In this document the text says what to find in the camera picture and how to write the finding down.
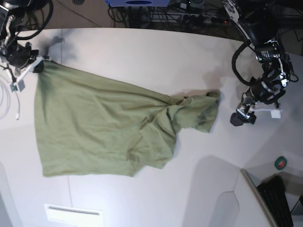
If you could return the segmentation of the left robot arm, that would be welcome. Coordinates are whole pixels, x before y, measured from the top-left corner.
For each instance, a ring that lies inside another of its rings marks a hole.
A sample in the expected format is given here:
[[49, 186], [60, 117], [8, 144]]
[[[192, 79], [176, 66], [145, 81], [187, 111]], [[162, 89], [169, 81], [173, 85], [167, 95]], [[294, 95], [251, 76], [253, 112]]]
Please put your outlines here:
[[[244, 37], [242, 45], [232, 57], [232, 71], [237, 79], [248, 87], [231, 115], [230, 123], [233, 126], [254, 124], [258, 103], [273, 105], [274, 108], [270, 109], [271, 116], [278, 118], [280, 116], [278, 101], [285, 95], [285, 88], [288, 83], [296, 83], [299, 80], [294, 73], [289, 54], [281, 43], [278, 20], [272, 14], [266, 0], [224, 0], [222, 3], [229, 19]], [[251, 78], [249, 81], [244, 79], [236, 68], [239, 55], [247, 47], [255, 53], [263, 69], [260, 77]]]

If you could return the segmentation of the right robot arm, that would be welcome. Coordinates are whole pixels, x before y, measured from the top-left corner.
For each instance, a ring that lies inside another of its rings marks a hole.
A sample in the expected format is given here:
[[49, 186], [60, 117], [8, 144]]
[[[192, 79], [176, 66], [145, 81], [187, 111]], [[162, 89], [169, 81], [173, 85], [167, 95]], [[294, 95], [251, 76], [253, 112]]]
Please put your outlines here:
[[[49, 7], [48, 15], [42, 25], [31, 35], [20, 36], [34, 12]], [[34, 50], [29, 40], [38, 36], [48, 25], [53, 15], [54, 5], [51, 0], [2, 0], [0, 2], [0, 60], [7, 64], [2, 67], [11, 77], [12, 84], [20, 82], [27, 73], [41, 72], [43, 61], [49, 56], [42, 56]]]

